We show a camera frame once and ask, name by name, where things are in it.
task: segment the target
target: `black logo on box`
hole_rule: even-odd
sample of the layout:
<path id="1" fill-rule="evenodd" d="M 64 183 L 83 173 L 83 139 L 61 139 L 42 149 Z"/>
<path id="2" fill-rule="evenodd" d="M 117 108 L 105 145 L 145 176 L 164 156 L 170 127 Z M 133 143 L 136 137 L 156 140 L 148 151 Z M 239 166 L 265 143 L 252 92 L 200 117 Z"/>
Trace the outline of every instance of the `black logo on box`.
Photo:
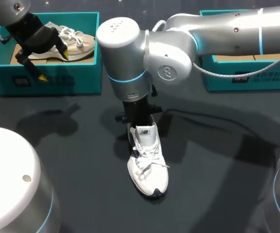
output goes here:
<path id="1" fill-rule="evenodd" d="M 15 86 L 19 86 L 19 87 L 31 86 L 28 76 L 25 75 L 13 76 L 13 81 Z"/>
<path id="2" fill-rule="evenodd" d="M 235 73 L 235 75 L 238 74 L 247 74 L 249 72 L 242 72 L 242 71 L 238 71 Z M 249 76 L 248 77 L 243 77 L 243 78 L 233 78 L 232 79 L 232 83 L 247 83 L 249 80 Z"/>

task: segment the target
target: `new balance logo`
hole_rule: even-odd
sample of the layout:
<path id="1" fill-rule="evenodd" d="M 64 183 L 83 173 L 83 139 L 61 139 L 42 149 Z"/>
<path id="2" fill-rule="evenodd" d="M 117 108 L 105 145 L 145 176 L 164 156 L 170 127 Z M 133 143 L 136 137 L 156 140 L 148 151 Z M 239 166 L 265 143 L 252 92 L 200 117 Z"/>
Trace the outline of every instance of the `new balance logo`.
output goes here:
<path id="1" fill-rule="evenodd" d="M 139 133 L 139 135 L 149 136 L 149 135 L 151 135 L 151 132 L 150 132 L 149 130 L 141 130 L 141 132 Z"/>

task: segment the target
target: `sneaker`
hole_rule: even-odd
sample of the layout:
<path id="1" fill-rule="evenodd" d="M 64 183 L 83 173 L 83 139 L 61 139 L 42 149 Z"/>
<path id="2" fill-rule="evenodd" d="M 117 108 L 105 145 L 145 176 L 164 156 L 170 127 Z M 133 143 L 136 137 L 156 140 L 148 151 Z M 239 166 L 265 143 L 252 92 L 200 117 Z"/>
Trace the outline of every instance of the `sneaker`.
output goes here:
<path id="1" fill-rule="evenodd" d="M 64 59 L 55 46 L 46 53 L 31 54 L 29 56 L 30 60 L 59 59 L 65 62 L 75 62 L 88 58 L 94 52 L 95 38 L 93 36 L 66 26 L 57 26 L 51 22 L 48 22 L 45 26 L 58 30 L 62 42 L 68 46 L 69 60 Z"/>
<path id="2" fill-rule="evenodd" d="M 152 115 L 152 125 L 132 128 L 127 124 L 131 156 L 127 167 L 138 190 L 149 197 L 159 197 L 168 186 L 168 166 L 165 163 L 158 128 Z"/>

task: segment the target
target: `teal shoe box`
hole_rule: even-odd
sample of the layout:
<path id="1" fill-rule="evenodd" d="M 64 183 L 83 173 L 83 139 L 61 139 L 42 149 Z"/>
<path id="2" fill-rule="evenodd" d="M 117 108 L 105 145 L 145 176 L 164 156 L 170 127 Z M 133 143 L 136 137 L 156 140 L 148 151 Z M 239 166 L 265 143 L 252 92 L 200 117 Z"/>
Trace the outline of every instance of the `teal shoe box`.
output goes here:
<path id="1" fill-rule="evenodd" d="M 43 24 L 52 22 L 85 34 L 96 36 L 99 12 L 39 13 Z M 0 33 L 9 33 L 0 27 Z M 16 46 L 14 39 L 3 45 L 0 42 L 0 95 L 1 96 L 52 96 L 99 94 L 102 83 L 102 59 L 95 41 L 92 63 L 35 64 L 49 82 L 34 79 L 22 65 L 10 65 Z"/>
<path id="2" fill-rule="evenodd" d="M 205 10 L 201 16 L 246 10 Z M 217 61 L 216 56 L 200 57 L 201 67 L 218 74 L 245 74 L 260 70 L 276 60 Z M 259 75 L 247 78 L 216 78 L 203 74 L 207 91 L 280 90 L 280 64 Z"/>

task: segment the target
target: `shoelace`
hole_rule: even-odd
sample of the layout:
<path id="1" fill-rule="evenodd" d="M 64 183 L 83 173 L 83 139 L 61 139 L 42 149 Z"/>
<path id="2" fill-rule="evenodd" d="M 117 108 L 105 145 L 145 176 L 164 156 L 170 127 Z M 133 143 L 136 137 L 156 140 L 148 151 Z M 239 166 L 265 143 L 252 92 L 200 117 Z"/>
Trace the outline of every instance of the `shoelace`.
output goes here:
<path id="1" fill-rule="evenodd" d="M 60 26 L 60 27 L 62 28 L 61 32 L 59 33 L 59 36 L 61 38 L 67 38 L 69 40 L 74 39 L 76 46 L 78 48 L 83 46 L 83 40 L 77 36 L 77 34 L 79 34 L 79 33 L 84 34 L 83 32 L 75 31 L 74 29 L 68 28 L 66 26 Z"/>
<path id="2" fill-rule="evenodd" d="M 148 147 L 142 147 L 138 139 L 134 136 L 133 138 L 135 141 L 135 146 L 133 147 L 133 150 L 138 150 L 139 151 L 139 158 L 136 159 L 138 167 L 144 171 L 145 168 L 149 167 L 151 164 L 158 164 L 161 166 L 169 167 L 165 164 L 162 164 L 159 161 L 159 154 L 158 154 L 158 139 L 156 138 L 155 143 L 151 146 Z"/>

